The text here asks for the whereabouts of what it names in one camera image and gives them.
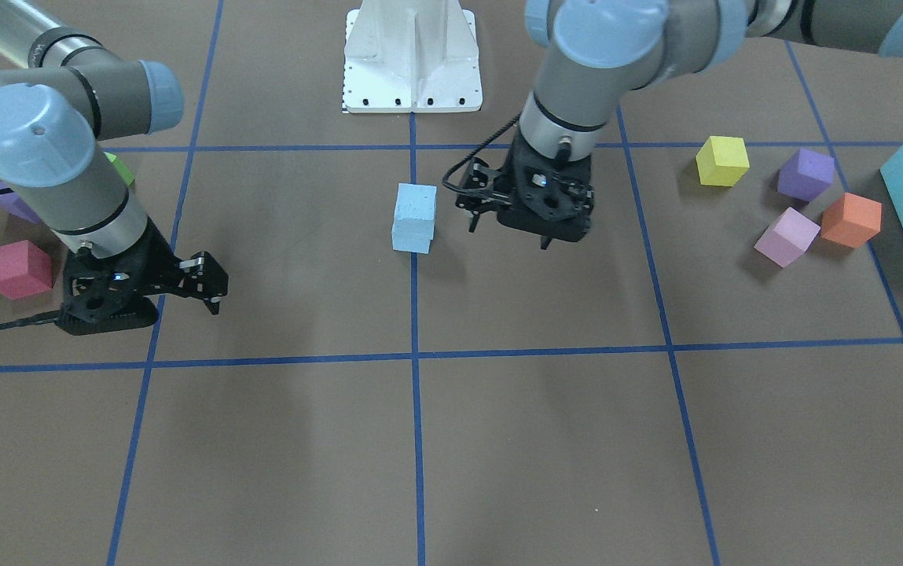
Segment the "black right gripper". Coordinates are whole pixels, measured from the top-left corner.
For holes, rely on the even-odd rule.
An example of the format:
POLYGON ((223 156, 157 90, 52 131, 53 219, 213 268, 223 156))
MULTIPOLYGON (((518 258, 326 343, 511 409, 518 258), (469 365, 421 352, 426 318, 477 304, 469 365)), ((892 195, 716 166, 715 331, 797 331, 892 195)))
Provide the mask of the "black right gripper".
POLYGON ((148 221, 126 251, 96 258, 87 248, 69 252, 62 270, 63 297, 56 325, 71 336, 149 327, 159 319, 149 295, 182 291, 218 315, 229 292, 229 275, 207 252, 181 261, 148 221))

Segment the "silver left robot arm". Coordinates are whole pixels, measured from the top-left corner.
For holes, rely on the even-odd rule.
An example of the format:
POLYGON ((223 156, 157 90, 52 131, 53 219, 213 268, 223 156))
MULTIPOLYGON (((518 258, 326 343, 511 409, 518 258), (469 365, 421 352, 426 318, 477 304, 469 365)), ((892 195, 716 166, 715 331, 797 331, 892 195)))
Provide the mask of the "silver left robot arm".
POLYGON ((723 64, 749 37, 903 58, 903 1, 529 1, 524 18, 547 51, 504 165, 472 152, 442 183, 469 232, 494 214, 542 248, 589 232, 592 153, 623 94, 723 64))

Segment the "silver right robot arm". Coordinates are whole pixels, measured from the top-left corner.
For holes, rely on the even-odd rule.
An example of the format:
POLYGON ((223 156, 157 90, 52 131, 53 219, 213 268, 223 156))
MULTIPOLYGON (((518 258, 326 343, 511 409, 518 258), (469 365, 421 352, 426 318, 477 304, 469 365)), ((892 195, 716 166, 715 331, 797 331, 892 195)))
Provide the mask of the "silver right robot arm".
POLYGON ((0 182, 69 250, 63 299, 0 331, 56 325, 71 336, 154 325, 156 295, 204 302, 229 290, 213 255, 182 260, 105 155, 102 141, 174 128, 184 93, 170 68, 125 61, 30 1, 0 1, 0 182))

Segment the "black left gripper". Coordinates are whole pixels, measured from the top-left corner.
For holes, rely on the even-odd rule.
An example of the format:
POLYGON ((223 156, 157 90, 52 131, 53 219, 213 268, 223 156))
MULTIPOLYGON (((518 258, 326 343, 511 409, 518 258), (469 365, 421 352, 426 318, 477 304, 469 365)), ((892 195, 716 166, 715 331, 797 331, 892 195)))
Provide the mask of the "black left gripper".
POLYGON ((592 158, 557 164, 538 153, 517 132, 501 169, 468 159, 455 184, 456 208, 469 216, 474 233, 480 216, 494 212, 506 228, 538 235, 547 251, 554 240, 580 241, 591 229, 594 208, 592 158))

